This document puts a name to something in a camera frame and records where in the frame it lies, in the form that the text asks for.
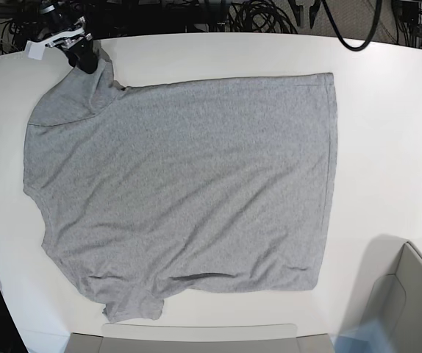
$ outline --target t-shirt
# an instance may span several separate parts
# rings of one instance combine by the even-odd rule
[[[73,69],[26,129],[43,248],[111,322],[186,288],[310,290],[334,187],[332,74],[118,88]]]

